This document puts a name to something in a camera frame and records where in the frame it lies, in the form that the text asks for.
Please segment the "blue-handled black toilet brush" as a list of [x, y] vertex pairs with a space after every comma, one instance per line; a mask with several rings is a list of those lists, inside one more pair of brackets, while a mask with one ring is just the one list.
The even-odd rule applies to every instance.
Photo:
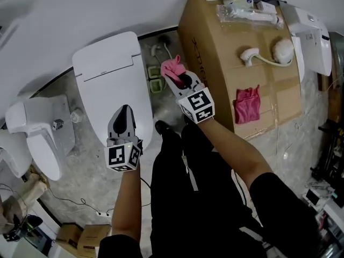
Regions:
[[172, 54], [169, 50], [169, 46], [171, 44], [170, 38], [167, 35], [162, 34], [158, 37], [158, 41], [163, 44], [163, 47], [164, 47], [165, 51], [167, 52], [169, 58], [172, 59], [173, 57], [172, 57]]

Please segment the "pink microfibre cloth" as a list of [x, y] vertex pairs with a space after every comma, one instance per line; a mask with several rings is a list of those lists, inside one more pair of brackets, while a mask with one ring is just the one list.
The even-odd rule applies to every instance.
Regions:
[[184, 82], [180, 79], [180, 76], [185, 74], [185, 72], [186, 68], [181, 64], [180, 55], [176, 55], [174, 59], [163, 61], [161, 65], [161, 75], [164, 78], [170, 78], [179, 89], [185, 86]]
[[235, 123], [246, 124], [260, 119], [260, 85], [256, 88], [237, 89], [234, 101]]

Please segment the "small cardboard box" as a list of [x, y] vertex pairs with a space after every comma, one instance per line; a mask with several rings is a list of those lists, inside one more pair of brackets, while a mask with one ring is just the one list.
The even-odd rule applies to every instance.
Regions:
[[100, 242], [110, 232], [110, 225], [86, 225], [77, 244], [79, 258], [97, 258]]
[[70, 246], [77, 249], [78, 241], [83, 228], [76, 223], [65, 223], [59, 229], [55, 241], [63, 246]]

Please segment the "white fluffy round pad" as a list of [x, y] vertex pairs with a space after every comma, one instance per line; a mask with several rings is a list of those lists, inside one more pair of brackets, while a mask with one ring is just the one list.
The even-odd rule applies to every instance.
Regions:
[[280, 40], [273, 48], [274, 60], [279, 64], [286, 65], [293, 59], [293, 56], [294, 46], [290, 39]]

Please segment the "beige paper bag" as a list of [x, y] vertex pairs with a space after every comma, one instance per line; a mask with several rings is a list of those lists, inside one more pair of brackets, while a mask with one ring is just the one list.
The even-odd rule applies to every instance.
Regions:
[[0, 163], [0, 234], [17, 229], [25, 220], [34, 203], [48, 186], [40, 175], [30, 173], [28, 181], [17, 178], [4, 161]]

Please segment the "person's black left shoe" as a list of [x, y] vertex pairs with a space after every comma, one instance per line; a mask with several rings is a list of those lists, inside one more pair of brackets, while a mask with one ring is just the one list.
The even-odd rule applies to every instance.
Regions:
[[173, 130], [173, 128], [162, 120], [155, 123], [155, 129], [161, 136], [164, 144], [175, 144], [181, 141], [180, 136]]

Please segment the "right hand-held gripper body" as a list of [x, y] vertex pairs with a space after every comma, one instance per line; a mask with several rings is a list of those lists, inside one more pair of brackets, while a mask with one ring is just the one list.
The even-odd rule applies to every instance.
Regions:
[[176, 90], [176, 98], [182, 112], [194, 123], [201, 123], [215, 115], [214, 101], [208, 87], [200, 90]]

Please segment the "small green brush holder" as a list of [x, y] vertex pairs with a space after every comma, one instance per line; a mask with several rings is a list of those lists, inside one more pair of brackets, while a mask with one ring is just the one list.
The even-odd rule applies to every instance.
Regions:
[[161, 69], [159, 66], [148, 66], [147, 74], [150, 80], [161, 77]]

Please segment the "person's dark shirt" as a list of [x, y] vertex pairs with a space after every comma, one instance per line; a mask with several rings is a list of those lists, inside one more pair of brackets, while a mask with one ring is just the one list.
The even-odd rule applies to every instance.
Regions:
[[311, 209], [275, 174], [260, 175], [250, 188], [259, 220], [245, 207], [230, 213], [230, 220], [208, 231], [192, 228], [170, 250], [168, 238], [152, 230], [150, 258], [318, 258], [321, 236]]

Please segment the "large cardboard box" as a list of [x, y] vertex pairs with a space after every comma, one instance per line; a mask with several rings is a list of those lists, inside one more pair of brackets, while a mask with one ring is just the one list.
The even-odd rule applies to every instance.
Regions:
[[[215, 119], [238, 136], [250, 139], [299, 117], [302, 99], [296, 61], [288, 67], [276, 67], [253, 59], [246, 67], [240, 59], [245, 50], [258, 48], [264, 58], [272, 60], [274, 46], [290, 38], [288, 28], [222, 23], [217, 7], [217, 1], [187, 0], [177, 30], [188, 69], [198, 75], [212, 95]], [[237, 91], [248, 88], [259, 90], [260, 117], [237, 124]]]

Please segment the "small white box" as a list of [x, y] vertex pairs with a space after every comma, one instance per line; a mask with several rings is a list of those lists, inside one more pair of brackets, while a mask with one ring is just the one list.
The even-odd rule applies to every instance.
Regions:
[[276, 7], [270, 3], [260, 1], [256, 4], [256, 6], [260, 11], [277, 14]]

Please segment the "white toilet with tank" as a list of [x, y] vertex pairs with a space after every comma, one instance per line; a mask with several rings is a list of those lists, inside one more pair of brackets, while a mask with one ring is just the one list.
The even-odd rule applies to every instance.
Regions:
[[[52, 130], [53, 121], [62, 119], [63, 128]], [[24, 132], [33, 161], [50, 180], [59, 180], [65, 171], [66, 157], [75, 146], [66, 95], [35, 97], [17, 102], [5, 114], [10, 133]]]
[[306, 24], [306, 25], [312, 25], [315, 26], [317, 23], [321, 22], [318, 17], [316, 17], [314, 14], [303, 10], [301, 8], [297, 7], [290, 7], [288, 11], [285, 12], [285, 20], [286, 23], [289, 27], [289, 31], [292, 35], [294, 35], [297, 40], [297, 48], [300, 49], [302, 59], [303, 59], [303, 54], [302, 54], [302, 48], [300, 44], [300, 38], [296, 33], [298, 33], [300, 30], [300, 24]]

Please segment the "person's left forearm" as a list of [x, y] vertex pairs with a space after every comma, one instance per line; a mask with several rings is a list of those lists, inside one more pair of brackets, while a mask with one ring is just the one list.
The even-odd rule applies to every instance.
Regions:
[[126, 235], [136, 242], [141, 238], [140, 168], [123, 173], [112, 215], [112, 235]]

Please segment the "white flat-lid smart toilet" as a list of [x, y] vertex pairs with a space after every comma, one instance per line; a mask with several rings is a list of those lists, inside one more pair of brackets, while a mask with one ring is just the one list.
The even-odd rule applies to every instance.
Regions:
[[127, 104], [133, 110], [135, 134], [147, 148], [153, 114], [137, 35], [124, 32], [84, 47], [72, 63], [85, 112], [100, 142], [106, 143], [110, 119]]

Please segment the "bagged white brush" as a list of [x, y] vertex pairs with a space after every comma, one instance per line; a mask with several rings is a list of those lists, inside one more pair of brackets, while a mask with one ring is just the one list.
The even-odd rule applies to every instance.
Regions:
[[217, 5], [217, 16], [222, 23], [236, 22], [256, 26], [270, 26], [284, 29], [284, 19], [276, 13], [266, 13], [252, 8], [240, 8], [236, 5]]

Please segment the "white round pipe fitting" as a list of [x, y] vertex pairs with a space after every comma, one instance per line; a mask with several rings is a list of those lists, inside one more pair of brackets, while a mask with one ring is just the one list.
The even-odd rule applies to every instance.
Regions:
[[80, 123], [83, 120], [84, 114], [80, 109], [75, 109], [71, 114], [70, 114], [70, 120], [77, 124]]

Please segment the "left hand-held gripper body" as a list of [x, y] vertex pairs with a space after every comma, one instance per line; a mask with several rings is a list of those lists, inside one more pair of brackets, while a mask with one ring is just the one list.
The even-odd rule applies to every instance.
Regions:
[[136, 170], [142, 155], [142, 140], [138, 137], [108, 138], [104, 155], [108, 169], [116, 172]]

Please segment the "person's black trousers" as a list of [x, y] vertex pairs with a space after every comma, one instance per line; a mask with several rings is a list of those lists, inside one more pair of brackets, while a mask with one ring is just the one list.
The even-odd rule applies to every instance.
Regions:
[[252, 216], [232, 179], [231, 167], [213, 151], [204, 133], [188, 124], [178, 135], [179, 143], [162, 141], [151, 182], [152, 230], [167, 236], [170, 250], [178, 249], [176, 233], [185, 239], [192, 228], [220, 227], [242, 207]]

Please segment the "black metal rack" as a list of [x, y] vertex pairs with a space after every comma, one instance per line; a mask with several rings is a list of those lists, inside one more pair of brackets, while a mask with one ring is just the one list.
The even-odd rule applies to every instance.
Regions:
[[324, 180], [336, 188], [343, 180], [344, 173], [344, 126], [326, 120], [318, 127], [325, 134], [326, 144], [317, 165], [311, 168], [311, 176], [317, 181]]

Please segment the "person's right forearm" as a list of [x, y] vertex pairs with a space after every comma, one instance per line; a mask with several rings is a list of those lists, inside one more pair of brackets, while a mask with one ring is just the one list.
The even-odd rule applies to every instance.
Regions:
[[213, 118], [198, 124], [220, 156], [244, 181], [247, 188], [260, 176], [273, 174], [263, 155], [249, 142], [237, 136]]

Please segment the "large green brush holder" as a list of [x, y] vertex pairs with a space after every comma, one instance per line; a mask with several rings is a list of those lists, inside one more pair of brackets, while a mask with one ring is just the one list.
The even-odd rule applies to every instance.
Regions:
[[149, 88], [151, 93], [157, 94], [165, 89], [165, 80], [161, 78], [155, 78], [149, 81]]

